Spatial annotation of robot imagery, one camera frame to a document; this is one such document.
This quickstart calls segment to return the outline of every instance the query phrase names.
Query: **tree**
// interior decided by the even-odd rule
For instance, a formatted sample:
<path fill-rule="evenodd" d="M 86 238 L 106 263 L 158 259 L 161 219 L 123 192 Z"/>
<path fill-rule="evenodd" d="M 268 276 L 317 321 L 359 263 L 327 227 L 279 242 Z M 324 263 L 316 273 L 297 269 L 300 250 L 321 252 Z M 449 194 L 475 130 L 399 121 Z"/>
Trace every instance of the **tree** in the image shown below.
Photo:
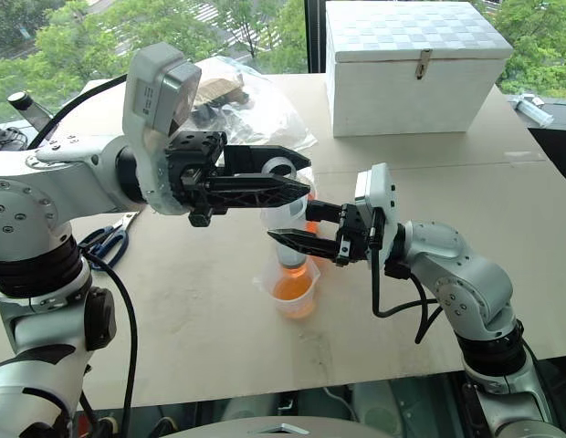
<path fill-rule="evenodd" d="M 272 50 L 261 52 L 257 68 L 264 73 L 306 73 L 308 53 L 303 0 L 289 0 L 269 23 L 278 33 Z"/>
<path fill-rule="evenodd" d="M 277 0 L 216 0 L 214 3 L 219 12 L 218 25 L 227 30 L 253 59 L 257 57 L 261 39 L 273 46 L 273 32 L 268 22 L 278 10 Z"/>
<path fill-rule="evenodd" d="M 37 32 L 36 47 L 52 68 L 67 71 L 84 83 L 95 78 L 118 76 L 125 67 L 115 53 L 117 41 L 88 15 L 84 0 L 72 0 L 48 13 L 49 24 Z"/>
<path fill-rule="evenodd" d="M 104 14 L 104 22 L 129 52 L 165 41 L 187 59 L 198 61 L 220 52 L 217 30 L 195 19 L 195 4 L 175 0 L 120 0 Z"/>
<path fill-rule="evenodd" d="M 0 0 L 0 57 L 33 40 L 47 24 L 46 11 L 64 5 L 65 0 Z"/>
<path fill-rule="evenodd" d="M 502 91 L 566 97 L 566 0 L 505 0 L 492 22 L 514 47 Z"/>

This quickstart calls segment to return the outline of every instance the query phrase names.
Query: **box lid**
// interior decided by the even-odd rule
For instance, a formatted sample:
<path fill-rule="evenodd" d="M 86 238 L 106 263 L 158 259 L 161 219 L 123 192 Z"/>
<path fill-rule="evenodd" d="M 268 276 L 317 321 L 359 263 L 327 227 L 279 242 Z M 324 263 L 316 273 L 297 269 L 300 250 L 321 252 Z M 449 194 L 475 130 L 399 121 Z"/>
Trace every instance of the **box lid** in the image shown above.
<path fill-rule="evenodd" d="M 503 59 L 512 46 L 466 2 L 334 1 L 326 3 L 337 62 Z"/>

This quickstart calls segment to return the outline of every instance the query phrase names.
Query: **clear plastic cup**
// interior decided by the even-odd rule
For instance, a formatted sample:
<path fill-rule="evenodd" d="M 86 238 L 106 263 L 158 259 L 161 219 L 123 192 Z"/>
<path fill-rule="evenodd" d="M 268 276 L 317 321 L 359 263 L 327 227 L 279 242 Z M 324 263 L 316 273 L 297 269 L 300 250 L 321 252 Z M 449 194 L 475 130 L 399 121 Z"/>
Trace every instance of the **clear plastic cup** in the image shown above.
<path fill-rule="evenodd" d="M 302 196 L 297 201 L 282 205 L 277 208 L 264 208 L 261 210 L 261 221 L 267 230 L 280 228 L 297 228 L 305 230 L 305 210 L 308 206 L 308 196 Z M 287 248 L 282 244 L 276 244 L 279 263 L 284 267 L 295 268 L 303 265 L 306 260 L 305 254 Z"/>
<path fill-rule="evenodd" d="M 305 318 L 315 308 L 315 285 L 320 270 L 307 257 L 305 263 L 294 269 L 281 266 L 274 257 L 269 260 L 257 285 L 267 292 L 277 309 L 288 318 Z"/>

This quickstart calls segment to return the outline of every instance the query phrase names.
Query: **scissors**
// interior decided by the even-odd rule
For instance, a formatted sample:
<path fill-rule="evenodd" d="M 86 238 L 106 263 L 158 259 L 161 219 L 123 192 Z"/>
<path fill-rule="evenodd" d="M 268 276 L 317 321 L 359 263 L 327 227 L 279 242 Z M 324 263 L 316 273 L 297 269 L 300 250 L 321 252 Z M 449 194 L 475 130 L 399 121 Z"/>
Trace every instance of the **scissors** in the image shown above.
<path fill-rule="evenodd" d="M 117 252 L 114 256 L 107 262 L 110 267 L 114 267 L 122 256 L 127 251 L 129 246 L 129 235 L 127 234 L 127 229 L 131 224 L 132 220 L 137 217 L 140 212 L 130 212 L 123 215 L 123 217 L 113 225 L 105 226 L 93 231 L 87 235 L 80 242 L 89 248 L 89 252 L 94 256 L 104 259 L 115 246 L 118 246 Z M 101 271 L 99 266 L 90 263 L 90 266 L 95 271 Z"/>

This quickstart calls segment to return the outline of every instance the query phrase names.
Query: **cable connector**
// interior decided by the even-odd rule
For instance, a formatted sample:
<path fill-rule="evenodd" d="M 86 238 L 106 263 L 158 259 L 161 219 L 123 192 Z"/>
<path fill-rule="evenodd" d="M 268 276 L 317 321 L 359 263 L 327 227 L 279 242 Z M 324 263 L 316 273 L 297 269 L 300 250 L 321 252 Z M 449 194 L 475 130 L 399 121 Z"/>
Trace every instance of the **cable connector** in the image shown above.
<path fill-rule="evenodd" d="M 411 278 L 411 269 L 400 263 L 386 263 L 384 265 L 384 274 L 397 280 L 408 280 Z"/>
<path fill-rule="evenodd" d="M 368 247 L 371 248 L 372 251 L 380 251 L 383 249 L 385 219 L 382 208 L 375 207 L 372 209 L 372 225 L 368 233 Z"/>

